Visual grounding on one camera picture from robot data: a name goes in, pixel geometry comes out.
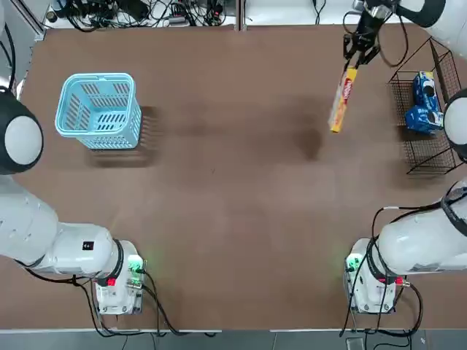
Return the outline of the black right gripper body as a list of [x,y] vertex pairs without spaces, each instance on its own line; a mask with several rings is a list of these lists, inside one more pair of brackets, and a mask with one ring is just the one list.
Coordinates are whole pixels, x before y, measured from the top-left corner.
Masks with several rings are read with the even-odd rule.
[[358,26],[352,34],[352,44],[356,47],[373,47],[383,19],[362,13]]

